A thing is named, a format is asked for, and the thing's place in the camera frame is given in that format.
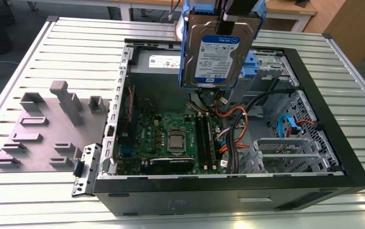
floor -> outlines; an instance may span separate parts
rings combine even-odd
[[[110,19],[107,7],[37,3],[37,8],[39,9],[32,12],[25,2],[13,1],[11,10],[16,22],[13,25],[5,27],[13,43],[13,50],[5,55],[0,55],[0,61],[20,62],[48,15],[75,18]],[[111,9],[111,12],[115,19],[119,20],[120,14],[118,9]],[[154,12],[147,11],[147,16],[143,16],[142,12],[134,9],[134,20],[159,22],[162,13],[162,10],[155,10]],[[175,13],[171,21],[176,20],[178,16],[179,14]],[[15,68],[16,65],[12,63],[0,63],[0,92],[8,82]],[[357,65],[357,69],[365,78],[365,59]]]

power supply label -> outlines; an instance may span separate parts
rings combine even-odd
[[[200,40],[195,78],[202,83],[219,83],[226,80],[232,64],[231,52],[239,46],[240,38],[206,35]]]
[[[180,56],[151,55],[148,68],[179,68]]]

aluminum work surface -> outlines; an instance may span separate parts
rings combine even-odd
[[[0,147],[24,92],[53,97],[65,80],[79,98],[110,99],[118,86],[124,38],[172,40],[174,26],[147,22],[60,18],[47,22],[0,95]],[[365,82],[319,34],[261,31],[257,46],[295,48],[365,167]],[[40,228],[365,228],[365,190],[301,211],[115,217],[96,198],[71,198],[65,173],[0,174],[0,226]]]

motherboard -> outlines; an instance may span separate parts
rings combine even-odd
[[[122,146],[119,175],[216,174],[214,129],[207,113],[139,114],[134,146]]]

ram slot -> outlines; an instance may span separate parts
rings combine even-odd
[[[198,161],[199,167],[206,165],[206,152],[203,148],[203,129],[202,129],[202,117],[200,115],[195,116],[195,134],[196,134],[196,148],[198,148]]]
[[[212,156],[211,156],[211,147],[210,147],[210,135],[208,135],[208,125],[207,125],[207,117],[202,116],[200,119],[202,124],[202,136],[203,136],[203,149],[206,153],[206,164],[207,168],[212,167]]]
[[[214,134],[212,134],[212,124],[211,124],[211,118],[207,115],[207,136],[208,136],[208,156],[210,156],[210,162],[207,163],[207,166],[214,167],[215,161],[216,161],[216,156],[215,156],[215,143],[214,143]]]

